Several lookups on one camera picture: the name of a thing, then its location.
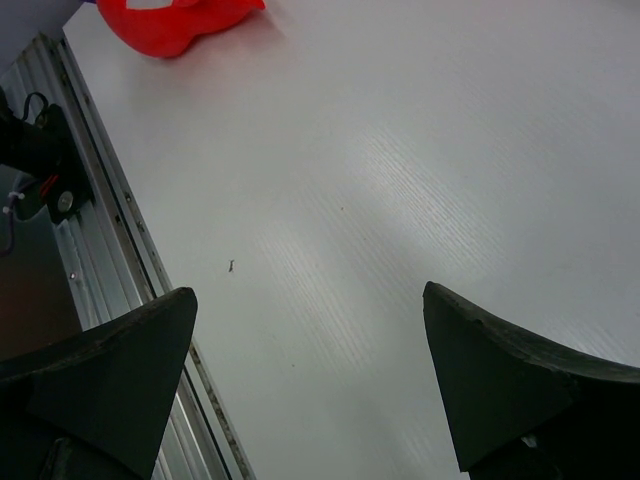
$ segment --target silver bolt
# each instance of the silver bolt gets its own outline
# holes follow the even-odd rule
[[[72,206],[73,206],[73,193],[71,193],[68,190],[65,192],[62,192],[60,194],[60,197],[58,197],[58,211],[60,213],[67,213],[69,210],[71,210]]]

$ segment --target black mechanical device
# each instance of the black mechanical device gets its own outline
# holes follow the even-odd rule
[[[0,363],[0,478],[151,478],[196,310],[178,289]]]
[[[35,123],[30,124],[26,120],[33,98],[38,98],[43,107]],[[56,224],[92,199],[64,112],[60,106],[50,105],[40,93],[27,97],[22,118],[17,118],[0,88],[0,163],[35,179],[19,193],[46,204]]]
[[[577,352],[429,283],[424,320],[472,480],[640,479],[640,369]]]

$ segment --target red plastic toy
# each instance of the red plastic toy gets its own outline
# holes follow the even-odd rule
[[[152,57],[180,55],[198,35],[232,27],[263,0],[173,0],[168,7],[136,10],[127,0],[97,0],[98,10],[118,37]]]

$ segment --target red object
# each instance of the red object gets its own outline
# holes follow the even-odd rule
[[[103,18],[127,45],[152,57],[180,55],[198,35],[232,27],[263,0],[173,0],[171,6],[136,10],[127,0],[97,0]]]

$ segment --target metal frame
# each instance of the metal frame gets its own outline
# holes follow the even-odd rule
[[[34,39],[3,77],[24,96],[34,90],[63,107],[95,202],[55,229],[84,329],[107,322],[172,289],[113,148],[65,42]],[[153,478],[255,478],[197,347],[167,423]]]

